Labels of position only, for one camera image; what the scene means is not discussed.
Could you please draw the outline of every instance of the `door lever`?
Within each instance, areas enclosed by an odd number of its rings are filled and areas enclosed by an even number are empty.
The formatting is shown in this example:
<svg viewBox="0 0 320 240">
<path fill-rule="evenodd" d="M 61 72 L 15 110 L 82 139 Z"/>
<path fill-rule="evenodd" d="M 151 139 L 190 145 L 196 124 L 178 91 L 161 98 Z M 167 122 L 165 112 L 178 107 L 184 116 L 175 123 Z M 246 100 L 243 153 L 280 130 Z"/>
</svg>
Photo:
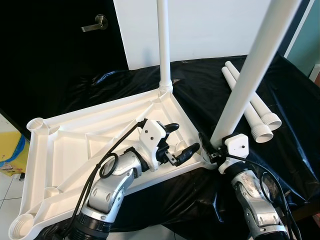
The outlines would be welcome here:
<svg viewBox="0 0 320 240">
<path fill-rule="evenodd" d="M 93 30 L 105 30 L 108 27 L 108 20 L 106 19 L 106 17 L 102 14 L 99 14 L 97 16 L 95 16 L 95 22 L 96 24 L 93 25 L 89 25 L 89 26 L 82 26 L 81 29 L 82 31 L 85 32 L 89 32 L 89 31 L 93 31 Z"/>
</svg>

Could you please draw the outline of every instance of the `door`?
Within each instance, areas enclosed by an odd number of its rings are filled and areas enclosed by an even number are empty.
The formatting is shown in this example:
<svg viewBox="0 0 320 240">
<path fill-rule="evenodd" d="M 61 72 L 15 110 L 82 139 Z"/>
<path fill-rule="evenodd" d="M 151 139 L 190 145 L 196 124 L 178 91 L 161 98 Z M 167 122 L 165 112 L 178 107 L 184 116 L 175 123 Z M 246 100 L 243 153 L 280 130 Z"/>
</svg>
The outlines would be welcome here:
<svg viewBox="0 0 320 240">
<path fill-rule="evenodd" d="M 0 108 L 26 129 L 58 113 L 70 79 L 128 69 L 112 0 L 9 1 L 2 9 L 5 59 Z M 105 30 L 83 32 L 104 15 Z"/>
</svg>

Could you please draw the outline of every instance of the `white plastic pipe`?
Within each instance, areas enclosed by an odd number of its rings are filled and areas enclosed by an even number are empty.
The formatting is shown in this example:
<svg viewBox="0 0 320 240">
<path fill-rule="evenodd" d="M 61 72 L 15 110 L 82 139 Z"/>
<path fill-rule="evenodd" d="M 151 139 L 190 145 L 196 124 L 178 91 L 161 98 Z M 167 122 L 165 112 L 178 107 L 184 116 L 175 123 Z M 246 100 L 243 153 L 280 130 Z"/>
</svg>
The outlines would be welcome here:
<svg viewBox="0 0 320 240">
<path fill-rule="evenodd" d="M 239 78 L 239 71 L 236 69 L 236 67 L 230 62 L 226 61 L 225 66 L 229 69 L 230 73 L 234 77 L 234 79 L 237 81 Z M 264 101 L 259 97 L 258 94 L 254 93 L 253 97 L 250 101 L 252 106 L 254 107 L 255 111 L 260 116 L 262 122 L 267 125 L 271 131 L 274 131 L 278 128 L 280 128 L 282 122 L 277 114 L 270 111 L 268 106 L 265 104 Z"/>
<path fill-rule="evenodd" d="M 169 46 L 169 22 L 168 22 L 168 0 L 156 0 L 158 15 L 158 36 L 160 55 L 160 92 L 172 91 L 170 76 L 170 46 Z"/>
<path fill-rule="evenodd" d="M 231 90 L 234 89 L 237 82 L 235 78 L 232 76 L 229 69 L 226 66 L 224 66 L 221 69 L 221 71 L 227 83 L 229 84 Z M 265 143 L 273 138 L 274 134 L 272 133 L 270 128 L 262 122 L 258 113 L 255 111 L 254 107 L 250 103 L 244 110 L 244 116 L 250 125 L 251 134 L 257 143 Z"/>
<path fill-rule="evenodd" d="M 218 148 L 222 138 L 232 134 L 265 75 L 293 19 L 301 0 L 273 0 L 266 12 L 249 55 L 210 142 Z"/>
</svg>

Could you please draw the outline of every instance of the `black cable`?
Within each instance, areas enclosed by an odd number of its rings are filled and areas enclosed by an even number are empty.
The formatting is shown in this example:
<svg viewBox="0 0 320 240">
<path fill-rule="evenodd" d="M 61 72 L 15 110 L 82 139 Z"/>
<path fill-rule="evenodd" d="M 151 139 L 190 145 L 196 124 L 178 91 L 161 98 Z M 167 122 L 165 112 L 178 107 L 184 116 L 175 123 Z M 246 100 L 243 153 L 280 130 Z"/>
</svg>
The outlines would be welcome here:
<svg viewBox="0 0 320 240">
<path fill-rule="evenodd" d="M 284 212 L 284 215 L 285 215 L 285 218 L 286 218 L 286 221 L 287 221 L 287 227 L 288 227 L 288 233 L 289 233 L 290 239 L 291 239 L 291 240 L 294 239 L 294 237 L 293 237 L 293 230 L 292 230 L 292 227 L 291 227 L 291 222 L 292 222 L 293 227 L 294 227 L 294 230 L 295 230 L 295 234 L 296 234 L 296 236 L 297 236 L 297 239 L 298 239 L 298 240 L 302 240 L 301 234 L 300 234 L 300 231 L 299 231 L 299 228 L 298 228 L 298 226 L 297 226 L 297 224 L 296 224 L 296 222 L 295 222 L 295 220 L 294 220 L 294 218 L 293 218 L 293 216 L 292 216 L 292 214 L 291 214 L 291 211 L 290 211 L 290 209 L 289 209 L 289 205 L 288 205 L 288 203 L 287 203 L 287 200 L 286 200 L 284 191 L 283 191 L 283 189 L 282 189 L 279 181 L 278 181 L 277 178 L 275 177 L 275 175 L 273 175 L 273 173 L 272 173 L 271 171 L 269 171 L 266 167 L 264 167 L 264 166 L 262 166 L 262 165 L 260 165 L 260 164 L 258 164 L 258 163 L 256 163 L 256 162 L 254 162 L 254 161 L 248 160 L 248 159 L 243 158 L 243 157 L 230 155 L 229 153 L 227 153 L 225 156 L 226 156 L 226 157 L 229 157 L 229 158 L 237 159 L 237 160 L 240 160 L 240 161 L 244 161 L 244 162 L 251 163 L 251 164 L 256 165 L 256 166 L 262 168 L 263 170 L 265 170 L 265 172 L 272 178 L 272 180 L 274 181 L 276 187 L 278 188 L 280 198 L 281 198 L 281 200 L 282 200 L 282 202 L 283 202 L 283 208 L 284 208 L 284 211 L 283 211 L 283 212 Z M 263 185 L 262 185 L 263 176 L 264 176 L 264 174 L 266 174 L 265 172 L 264 172 L 264 173 L 262 174 L 262 176 L 260 177 L 260 186 L 262 186 L 261 189 L 262 189 L 263 195 L 266 197 L 267 194 L 266 194 L 266 192 L 265 192 L 265 190 L 264 190 L 264 188 L 263 188 Z"/>
<path fill-rule="evenodd" d="M 118 155 L 116 153 L 113 153 L 113 151 L 123 142 L 123 140 L 125 140 L 137 127 L 141 127 L 143 128 L 143 126 L 145 125 L 147 119 L 145 118 L 143 121 L 140 121 L 140 122 L 137 122 L 127 133 L 125 133 L 110 149 L 109 151 L 102 157 L 102 159 L 99 161 L 99 163 L 97 165 L 95 165 L 95 168 L 93 169 L 92 173 L 90 174 L 90 176 L 88 177 L 88 179 L 86 180 L 84 186 L 83 186 L 83 189 L 82 189 L 82 192 L 80 194 L 80 197 L 79 197 L 79 200 L 75 206 L 75 209 L 73 211 L 73 214 L 72 214 L 72 217 L 71 217 L 71 220 L 70 220 L 70 223 L 68 224 L 68 226 L 62 231 L 62 233 L 60 234 L 63 238 L 65 238 L 72 226 L 73 226 L 73 223 L 76 219 L 76 216 L 77 216 L 77 213 L 78 213 L 78 210 L 79 210 L 79 207 L 81 205 L 81 202 L 83 200 L 83 203 L 85 203 L 87 197 L 89 196 L 90 194 L 90 189 L 95 181 L 95 177 L 96 177 L 96 174 L 98 172 L 98 170 L 100 169 L 99 171 L 99 176 L 100 178 L 103 178 L 103 179 L 106 179 L 108 178 L 116 169 L 117 165 L 118 165 L 118 161 L 119 161 L 119 158 L 118 158 Z M 105 168 L 105 165 L 106 163 L 103 165 L 103 167 L 101 167 L 101 165 L 110 157 L 114 157 L 114 163 L 113 163 L 113 166 L 111 168 L 111 170 L 106 174 L 104 175 L 104 168 Z"/>
</svg>

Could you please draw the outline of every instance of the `black tarp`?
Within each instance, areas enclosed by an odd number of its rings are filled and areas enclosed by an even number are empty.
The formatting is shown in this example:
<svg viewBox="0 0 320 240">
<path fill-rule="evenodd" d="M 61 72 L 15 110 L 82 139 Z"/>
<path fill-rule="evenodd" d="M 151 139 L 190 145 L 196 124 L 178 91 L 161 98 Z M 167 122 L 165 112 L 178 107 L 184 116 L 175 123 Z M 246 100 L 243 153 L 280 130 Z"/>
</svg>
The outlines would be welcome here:
<svg viewBox="0 0 320 240">
<path fill-rule="evenodd" d="M 210 137 L 231 90 L 221 72 L 225 61 L 241 69 L 246 56 L 171 63 L 173 95 L 199 132 Z M 85 76 L 70 82 L 60 113 L 83 109 L 156 89 L 159 66 Z M 294 65 L 276 55 L 257 93 L 282 120 L 269 142 L 256 143 L 244 117 L 236 132 L 249 136 L 248 158 L 279 179 L 292 208 L 318 198 L 320 163 L 320 89 Z M 37 239 L 67 221 L 45 228 Z M 187 239 L 246 239 L 248 228 L 234 190 L 217 170 L 199 168 L 124 198 L 114 232 L 163 224 Z"/>
</svg>

